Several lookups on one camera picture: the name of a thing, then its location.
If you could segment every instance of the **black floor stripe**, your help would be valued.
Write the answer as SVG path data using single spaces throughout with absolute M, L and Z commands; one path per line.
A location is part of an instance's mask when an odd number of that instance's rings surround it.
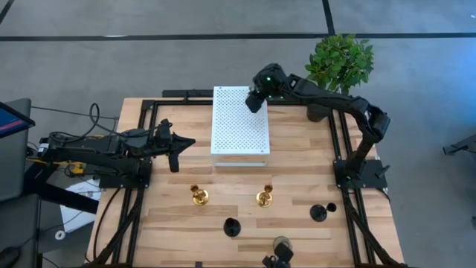
M 8 11 L 10 10 L 10 7 L 14 3 L 15 0 L 8 0 L 7 4 L 3 7 L 0 13 L 0 24 L 3 22 L 3 19 L 5 19 L 5 16 L 7 15 Z
M 356 38 L 368 39 L 431 39 L 431 38 L 475 38 L 476 33 L 357 33 Z
M 167 40 L 230 40 L 230 39 L 317 39 L 327 33 L 210 33 L 159 34 L 127 36 L 0 36 L 0 42 L 67 42 L 67 41 L 167 41 Z
M 320 39 L 327 33 L 218 33 L 162 34 L 128 36 L 0 36 L 0 42 L 77 42 L 77 41 L 173 41 L 173 40 L 238 40 L 238 39 Z M 476 33 L 357 33 L 359 39 L 438 39 L 476 38 Z
M 332 20 L 332 13 L 330 12 L 329 0 L 322 0 L 322 7 L 324 8 L 324 15 L 326 17 L 327 32 L 330 35 L 334 35 L 334 21 Z

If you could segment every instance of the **white paper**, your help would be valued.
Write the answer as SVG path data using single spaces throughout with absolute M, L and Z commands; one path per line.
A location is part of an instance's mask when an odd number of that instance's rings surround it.
M 77 183 L 75 185 L 72 185 L 66 188 L 66 190 L 74 192 L 74 193 L 80 193 L 81 195 L 92 198 L 94 200 L 99 200 L 101 197 L 101 192 L 99 188 L 99 180 L 94 181 L 93 179 L 90 179 L 87 182 Z M 65 232 L 67 233 L 72 232 L 80 227 L 83 227 L 84 225 L 88 223 L 92 223 L 96 219 L 95 214 L 83 212 L 78 215 L 78 213 L 80 213 L 81 211 L 77 209 L 68 208 L 68 207 L 65 207 L 64 205 L 60 205 L 59 207 L 61 209 L 62 222 L 63 224 L 66 223 L 64 225 L 64 228 L 65 228 Z

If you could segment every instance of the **plant pot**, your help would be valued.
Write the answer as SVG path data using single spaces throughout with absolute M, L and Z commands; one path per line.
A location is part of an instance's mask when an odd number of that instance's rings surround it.
M 332 110 L 329 107 L 325 107 L 319 104 L 307 105 L 307 119 L 312 122 L 320 122 L 322 119 L 328 117 Z

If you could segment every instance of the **white pegboard box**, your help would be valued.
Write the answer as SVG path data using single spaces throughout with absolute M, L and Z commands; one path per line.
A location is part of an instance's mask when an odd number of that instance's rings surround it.
M 269 156 L 268 107 L 250 112 L 247 86 L 215 86 L 211 155 L 216 166 L 265 166 Z

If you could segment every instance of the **green leafy plant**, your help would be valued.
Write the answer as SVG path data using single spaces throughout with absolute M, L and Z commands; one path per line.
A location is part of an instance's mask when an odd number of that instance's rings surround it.
M 307 79 L 315 81 L 322 89 L 337 91 L 340 87 L 348 95 L 351 86 L 367 83 L 373 70 L 372 45 L 369 40 L 357 41 L 356 35 L 343 37 L 341 34 L 324 38 L 309 56 L 310 72 Z

